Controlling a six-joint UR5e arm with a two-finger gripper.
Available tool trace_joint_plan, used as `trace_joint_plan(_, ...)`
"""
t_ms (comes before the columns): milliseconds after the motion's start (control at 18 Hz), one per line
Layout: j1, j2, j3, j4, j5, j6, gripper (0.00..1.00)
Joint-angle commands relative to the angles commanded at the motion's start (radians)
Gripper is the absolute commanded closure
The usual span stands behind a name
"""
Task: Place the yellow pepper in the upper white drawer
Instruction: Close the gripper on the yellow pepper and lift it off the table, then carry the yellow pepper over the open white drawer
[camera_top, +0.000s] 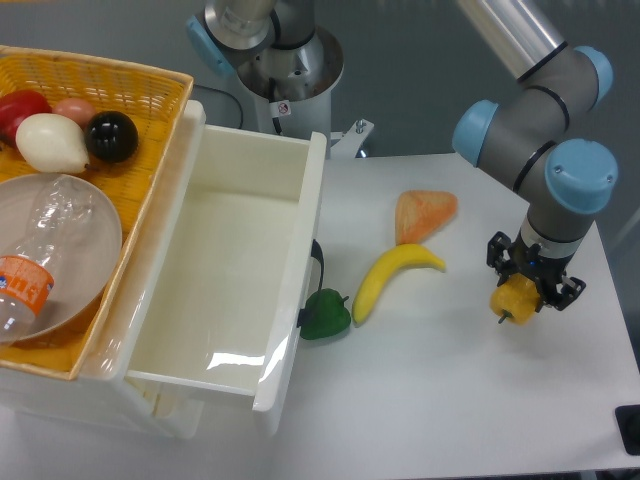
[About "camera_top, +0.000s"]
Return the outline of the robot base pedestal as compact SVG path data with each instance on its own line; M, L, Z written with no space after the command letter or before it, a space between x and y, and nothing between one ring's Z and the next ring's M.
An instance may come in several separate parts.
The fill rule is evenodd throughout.
M328 157L365 157L373 123L358 119L345 132L331 126L344 55L316 23L313 2L208 1L186 32L212 72L236 76L251 95L258 131L298 139L317 132L327 139Z

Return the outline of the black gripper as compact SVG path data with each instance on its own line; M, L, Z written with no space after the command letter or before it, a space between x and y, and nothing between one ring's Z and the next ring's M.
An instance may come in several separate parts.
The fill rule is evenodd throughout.
M498 231L487 244L487 265L498 276L497 286L502 286L511 276L521 274L534 282L542 304L563 311L586 288L577 277L562 276L566 271L566 258L551 258L541 254L541 245L527 246L520 235L511 239Z

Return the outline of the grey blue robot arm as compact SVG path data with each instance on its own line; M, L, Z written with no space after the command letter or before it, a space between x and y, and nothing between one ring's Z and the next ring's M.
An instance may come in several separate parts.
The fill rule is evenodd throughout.
M457 6L522 88L505 106L476 102L452 137L455 152L529 205L516 238L498 232L488 242L493 310L512 322L543 307L562 311L586 287L567 266L618 178L606 147L563 136L609 92L611 64L570 46L532 1Z

